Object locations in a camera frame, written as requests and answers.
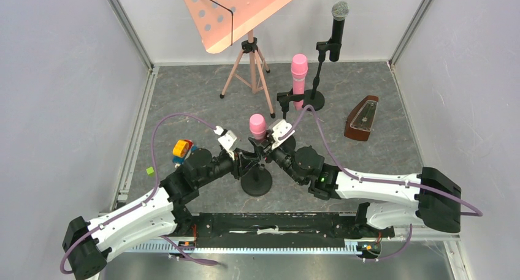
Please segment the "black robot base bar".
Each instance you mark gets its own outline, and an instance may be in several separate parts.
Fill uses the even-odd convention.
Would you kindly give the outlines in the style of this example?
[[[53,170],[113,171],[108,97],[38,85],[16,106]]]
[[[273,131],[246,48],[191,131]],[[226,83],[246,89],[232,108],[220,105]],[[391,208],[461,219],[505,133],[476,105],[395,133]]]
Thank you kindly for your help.
[[[199,248],[340,248],[345,240],[393,238],[342,213],[199,213],[172,236],[192,236]]]

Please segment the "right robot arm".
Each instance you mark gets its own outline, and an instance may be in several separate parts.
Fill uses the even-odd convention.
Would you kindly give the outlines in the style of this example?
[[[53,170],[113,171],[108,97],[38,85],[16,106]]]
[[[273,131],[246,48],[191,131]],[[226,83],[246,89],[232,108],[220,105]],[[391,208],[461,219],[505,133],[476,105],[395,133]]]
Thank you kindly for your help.
[[[407,175],[350,172],[327,164],[311,146],[294,149],[267,139],[249,141],[260,158],[276,163],[314,197],[363,199],[354,219],[362,236],[407,224],[445,233],[461,230],[461,188],[436,168],[423,167],[421,173]]]

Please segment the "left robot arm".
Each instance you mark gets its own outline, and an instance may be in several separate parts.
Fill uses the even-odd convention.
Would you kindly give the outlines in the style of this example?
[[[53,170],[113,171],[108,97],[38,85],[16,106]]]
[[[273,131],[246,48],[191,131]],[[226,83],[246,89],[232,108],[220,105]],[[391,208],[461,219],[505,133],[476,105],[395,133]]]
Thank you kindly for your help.
[[[70,221],[62,246],[60,269],[76,279],[88,279],[123,251],[162,235],[196,231],[196,220],[186,205],[199,196],[201,187],[227,174],[239,179],[261,158],[236,149],[212,156],[207,149],[189,157],[150,192],[109,214]]]

